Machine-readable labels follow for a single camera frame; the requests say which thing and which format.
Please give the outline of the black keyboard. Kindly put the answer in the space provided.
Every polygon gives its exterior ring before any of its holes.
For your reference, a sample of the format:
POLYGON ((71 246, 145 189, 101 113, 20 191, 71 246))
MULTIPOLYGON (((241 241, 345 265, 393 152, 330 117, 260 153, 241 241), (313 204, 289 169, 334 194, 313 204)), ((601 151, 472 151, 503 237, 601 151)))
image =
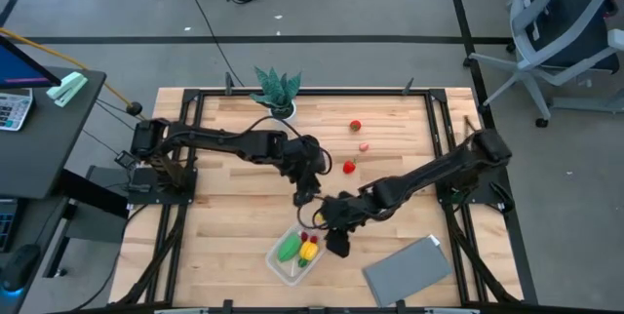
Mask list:
POLYGON ((0 199, 0 253, 10 248, 12 228, 19 211, 17 199, 0 199))

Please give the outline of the grey mesh office chair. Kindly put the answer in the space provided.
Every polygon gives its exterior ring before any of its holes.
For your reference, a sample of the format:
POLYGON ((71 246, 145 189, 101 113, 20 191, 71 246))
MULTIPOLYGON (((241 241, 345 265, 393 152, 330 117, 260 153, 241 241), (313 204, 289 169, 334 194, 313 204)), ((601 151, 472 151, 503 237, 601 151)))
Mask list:
POLYGON ((610 98, 550 98, 543 96, 537 80, 559 87, 587 71, 620 69, 618 52, 624 53, 624 30, 609 29, 604 20, 605 0, 510 0, 507 3, 512 41, 506 50, 514 61, 472 53, 463 62, 489 65, 511 77, 483 101, 478 111, 512 86, 521 83, 541 116, 535 126, 545 128, 553 109, 624 113, 624 89, 610 98))

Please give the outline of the clear plastic tupperware container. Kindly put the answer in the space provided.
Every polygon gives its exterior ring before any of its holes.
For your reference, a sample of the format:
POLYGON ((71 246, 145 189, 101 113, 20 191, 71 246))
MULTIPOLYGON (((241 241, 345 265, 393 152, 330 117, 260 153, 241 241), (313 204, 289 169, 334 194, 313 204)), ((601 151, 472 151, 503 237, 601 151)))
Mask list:
POLYGON ((293 225, 290 229, 288 229, 274 244, 272 249, 267 253, 265 261, 267 266, 288 286, 296 286, 309 272, 310 270, 318 263, 323 254, 326 251, 325 241, 322 239, 322 234, 314 229, 305 228, 300 224, 293 225), (297 266, 297 261, 299 259, 298 254, 289 261, 280 262, 277 259, 277 252, 281 245, 281 243, 291 234, 297 233, 301 239, 301 233, 306 232, 311 236, 318 237, 318 246, 319 252, 316 257, 304 268, 299 268, 297 266))

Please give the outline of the mint green stapler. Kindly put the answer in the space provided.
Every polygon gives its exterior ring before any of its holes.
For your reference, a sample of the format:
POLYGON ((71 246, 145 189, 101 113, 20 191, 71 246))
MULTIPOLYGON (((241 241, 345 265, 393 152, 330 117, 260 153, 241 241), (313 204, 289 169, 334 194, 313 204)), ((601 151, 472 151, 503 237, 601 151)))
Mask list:
POLYGON ((59 86, 50 88, 46 95, 58 107, 65 107, 88 83, 88 78, 79 72, 72 72, 61 79, 59 86))

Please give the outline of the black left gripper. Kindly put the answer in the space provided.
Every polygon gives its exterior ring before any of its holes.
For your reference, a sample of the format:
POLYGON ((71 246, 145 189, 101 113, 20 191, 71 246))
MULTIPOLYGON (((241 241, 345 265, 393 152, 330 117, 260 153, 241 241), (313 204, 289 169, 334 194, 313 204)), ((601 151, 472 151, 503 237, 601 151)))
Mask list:
POLYGON ((280 174, 296 184, 293 204, 302 207, 321 193, 318 175, 326 171, 321 146, 315 137, 305 135, 286 141, 282 153, 280 174))

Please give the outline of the grey container lid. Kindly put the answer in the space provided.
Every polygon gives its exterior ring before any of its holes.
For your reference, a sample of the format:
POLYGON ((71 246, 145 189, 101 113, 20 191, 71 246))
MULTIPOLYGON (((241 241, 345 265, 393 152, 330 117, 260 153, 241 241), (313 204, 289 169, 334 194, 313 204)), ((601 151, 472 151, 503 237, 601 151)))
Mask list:
POLYGON ((433 235, 415 241, 363 269, 363 275, 378 307, 438 283, 451 273, 441 242, 433 235))

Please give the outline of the black computer mouse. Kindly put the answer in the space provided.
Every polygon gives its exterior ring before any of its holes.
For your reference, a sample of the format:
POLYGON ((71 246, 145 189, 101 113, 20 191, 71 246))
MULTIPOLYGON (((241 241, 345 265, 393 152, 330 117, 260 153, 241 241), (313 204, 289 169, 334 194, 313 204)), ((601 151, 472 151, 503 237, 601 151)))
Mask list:
POLYGON ((0 273, 0 288, 8 293, 22 290, 32 274, 41 249, 36 244, 21 246, 10 257, 0 273))

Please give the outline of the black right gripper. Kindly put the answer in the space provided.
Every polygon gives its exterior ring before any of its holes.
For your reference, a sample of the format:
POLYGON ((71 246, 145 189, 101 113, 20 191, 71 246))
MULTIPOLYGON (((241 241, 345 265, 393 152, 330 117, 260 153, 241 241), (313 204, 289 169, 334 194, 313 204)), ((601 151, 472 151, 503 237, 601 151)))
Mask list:
POLYGON ((325 236, 328 251, 342 258, 350 254, 349 236, 346 231, 354 231, 360 226, 364 213, 355 198, 335 198, 327 196, 323 199, 321 215, 329 230, 325 236))

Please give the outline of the artificial plant in white pot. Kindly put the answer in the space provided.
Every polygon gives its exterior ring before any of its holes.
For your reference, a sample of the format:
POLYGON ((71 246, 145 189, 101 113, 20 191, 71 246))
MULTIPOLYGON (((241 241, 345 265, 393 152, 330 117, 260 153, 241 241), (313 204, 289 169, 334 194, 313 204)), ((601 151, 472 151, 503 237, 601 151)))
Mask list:
POLYGON ((289 78, 287 73, 279 76, 273 67, 267 72, 257 66, 253 70, 262 94, 250 94, 251 99, 266 107, 269 114, 275 118, 283 120, 292 118, 296 112, 294 98, 301 86, 301 73, 289 78))

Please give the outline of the green oval toy vegetable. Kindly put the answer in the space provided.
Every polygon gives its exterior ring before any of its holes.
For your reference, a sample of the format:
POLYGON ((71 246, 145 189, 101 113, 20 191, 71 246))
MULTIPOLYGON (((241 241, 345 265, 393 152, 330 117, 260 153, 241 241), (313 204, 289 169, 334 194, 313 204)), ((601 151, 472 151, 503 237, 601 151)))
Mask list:
POLYGON ((280 262, 289 261, 294 258, 301 247, 301 239, 297 233, 291 233, 280 245, 277 252, 277 259, 280 262))

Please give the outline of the white calculator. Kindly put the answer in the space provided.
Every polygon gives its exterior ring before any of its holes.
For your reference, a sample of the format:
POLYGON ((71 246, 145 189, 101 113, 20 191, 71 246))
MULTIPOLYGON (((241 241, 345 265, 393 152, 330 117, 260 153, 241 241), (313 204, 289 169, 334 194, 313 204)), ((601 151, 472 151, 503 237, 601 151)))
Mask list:
POLYGON ((0 89, 0 131, 19 131, 34 102, 32 89, 0 89))

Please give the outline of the yellow toy bell pepper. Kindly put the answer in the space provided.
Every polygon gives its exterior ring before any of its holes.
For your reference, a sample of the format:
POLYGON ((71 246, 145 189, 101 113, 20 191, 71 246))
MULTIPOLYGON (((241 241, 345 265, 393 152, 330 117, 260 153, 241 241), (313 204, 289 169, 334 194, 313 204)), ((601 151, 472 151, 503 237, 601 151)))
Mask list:
POLYGON ((297 266, 299 268, 306 267, 318 254, 319 246, 315 242, 305 241, 299 249, 299 259, 297 266))

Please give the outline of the black desk base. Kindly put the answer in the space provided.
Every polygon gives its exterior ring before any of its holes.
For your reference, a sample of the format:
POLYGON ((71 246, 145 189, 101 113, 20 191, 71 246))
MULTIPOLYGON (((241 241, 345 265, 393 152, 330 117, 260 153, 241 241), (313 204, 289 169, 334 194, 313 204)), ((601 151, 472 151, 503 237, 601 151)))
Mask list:
POLYGON ((44 278, 63 276, 60 268, 74 240, 120 243, 129 211, 125 195, 116 190, 125 182, 122 171, 91 166, 85 177, 63 169, 54 192, 61 198, 61 227, 44 262, 44 278))

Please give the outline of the black aluminium table frame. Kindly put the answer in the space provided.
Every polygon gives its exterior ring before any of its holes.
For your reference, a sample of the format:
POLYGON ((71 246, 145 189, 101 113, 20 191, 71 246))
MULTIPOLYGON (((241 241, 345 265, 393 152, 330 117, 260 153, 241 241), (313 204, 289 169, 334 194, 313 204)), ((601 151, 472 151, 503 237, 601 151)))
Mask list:
MULTIPOLYGON (((333 159, 321 177, 327 194, 356 191, 380 177, 400 175, 445 153, 462 139, 477 110, 468 88, 305 88, 285 130, 316 137, 333 159), (349 124, 362 128, 352 132, 349 124), (359 150, 361 143, 370 147, 359 150), (356 170, 342 166, 356 159, 356 170)), ((436 236, 448 259, 461 258, 449 238, 442 192, 428 187, 391 219, 360 228, 351 253, 323 255, 296 286, 284 284, 265 258, 299 216, 294 187, 268 165, 224 153, 185 151, 197 167, 192 204, 150 206, 129 224, 112 281, 110 305, 122 313, 153 313, 166 306, 288 314, 371 313, 376 306, 362 270, 407 244, 436 236)))

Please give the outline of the computer monitor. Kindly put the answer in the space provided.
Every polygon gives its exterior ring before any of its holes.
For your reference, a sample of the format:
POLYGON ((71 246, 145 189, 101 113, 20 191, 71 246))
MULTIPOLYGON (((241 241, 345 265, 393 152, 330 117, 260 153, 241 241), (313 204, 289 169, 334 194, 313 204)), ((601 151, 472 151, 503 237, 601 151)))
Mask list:
POLYGON ((57 76, 0 36, 0 89, 52 88, 60 84, 57 76))

